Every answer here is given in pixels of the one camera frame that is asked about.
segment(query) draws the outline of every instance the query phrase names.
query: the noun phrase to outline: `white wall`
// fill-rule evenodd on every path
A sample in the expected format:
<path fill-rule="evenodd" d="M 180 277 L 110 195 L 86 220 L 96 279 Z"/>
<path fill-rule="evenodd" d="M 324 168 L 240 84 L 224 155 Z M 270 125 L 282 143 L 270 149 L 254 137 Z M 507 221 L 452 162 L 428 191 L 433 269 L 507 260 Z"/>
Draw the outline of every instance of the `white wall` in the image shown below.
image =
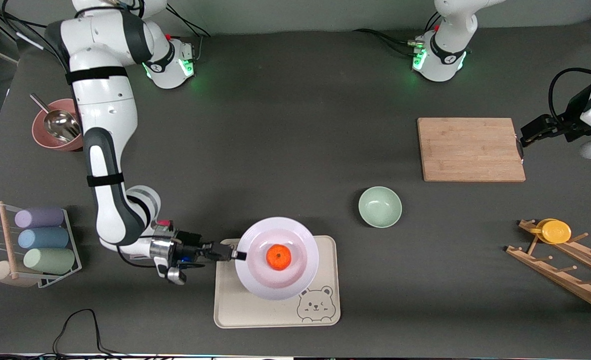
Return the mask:
<path fill-rule="evenodd" d="M 211 34 L 418 29 L 435 11 L 432 0 L 169 0 L 169 4 Z M 76 13 L 68 0 L 9 0 L 7 11 L 44 24 Z M 478 13 L 480 26 L 487 28 L 569 25 L 588 19 L 591 0 L 506 0 Z M 153 20 L 168 34 L 191 34 L 167 11 Z"/>

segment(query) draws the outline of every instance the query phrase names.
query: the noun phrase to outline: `metal ladle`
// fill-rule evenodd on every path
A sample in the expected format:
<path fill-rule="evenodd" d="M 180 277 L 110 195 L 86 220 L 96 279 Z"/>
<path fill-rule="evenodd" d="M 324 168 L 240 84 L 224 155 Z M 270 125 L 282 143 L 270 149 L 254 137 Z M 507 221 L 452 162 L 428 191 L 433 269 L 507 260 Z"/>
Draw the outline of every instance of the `metal ladle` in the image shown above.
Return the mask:
<path fill-rule="evenodd" d="M 65 144 L 73 141 L 73 139 L 80 135 L 80 123 L 78 123 L 78 120 L 76 120 L 71 112 L 60 109 L 49 109 L 49 105 L 42 101 L 35 93 L 31 93 L 29 96 L 40 109 L 46 112 L 44 130 L 47 133 Z"/>

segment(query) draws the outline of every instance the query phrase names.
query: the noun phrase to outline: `orange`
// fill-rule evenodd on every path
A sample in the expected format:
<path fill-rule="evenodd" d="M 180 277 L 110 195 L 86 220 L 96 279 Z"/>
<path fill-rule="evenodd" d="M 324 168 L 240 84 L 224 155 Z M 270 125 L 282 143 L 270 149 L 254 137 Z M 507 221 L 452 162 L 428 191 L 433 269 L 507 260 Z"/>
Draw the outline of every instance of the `orange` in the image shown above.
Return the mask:
<path fill-rule="evenodd" d="M 273 270 L 283 271 L 291 264 L 291 251 L 283 244 L 275 244 L 266 251 L 266 263 Z"/>

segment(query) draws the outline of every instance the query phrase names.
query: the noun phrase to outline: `wooden cutting board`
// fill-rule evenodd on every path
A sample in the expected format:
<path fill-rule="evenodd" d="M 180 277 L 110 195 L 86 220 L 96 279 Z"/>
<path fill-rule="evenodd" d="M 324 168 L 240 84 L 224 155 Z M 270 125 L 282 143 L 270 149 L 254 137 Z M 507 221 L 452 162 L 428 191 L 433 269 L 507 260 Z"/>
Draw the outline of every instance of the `wooden cutting board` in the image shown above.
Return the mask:
<path fill-rule="evenodd" d="M 425 182 L 526 180 L 510 118 L 419 118 Z"/>

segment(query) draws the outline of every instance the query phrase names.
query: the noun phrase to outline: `bowl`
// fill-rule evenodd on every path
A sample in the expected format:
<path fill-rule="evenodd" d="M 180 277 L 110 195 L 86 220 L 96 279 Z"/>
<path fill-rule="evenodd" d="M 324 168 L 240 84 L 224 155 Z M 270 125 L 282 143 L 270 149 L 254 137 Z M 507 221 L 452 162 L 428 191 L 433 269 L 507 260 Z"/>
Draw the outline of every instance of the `bowl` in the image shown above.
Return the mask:
<path fill-rule="evenodd" d="M 76 113 L 76 105 L 74 104 L 73 98 L 61 98 L 60 100 L 53 101 L 49 104 L 49 109 L 54 110 L 65 110 L 70 112 L 72 116 L 78 119 Z M 83 135 L 79 134 L 71 141 L 62 144 L 62 141 L 56 139 L 53 135 L 47 132 L 45 129 L 45 118 L 47 113 L 44 110 L 40 110 L 33 119 L 33 126 L 31 127 L 31 135 L 37 145 L 42 148 L 53 149 L 58 151 L 77 151 L 83 147 Z"/>
<path fill-rule="evenodd" d="M 367 224 L 383 229 L 398 223 L 403 214 L 403 203 L 388 187 L 374 186 L 362 193 L 357 209 Z"/>

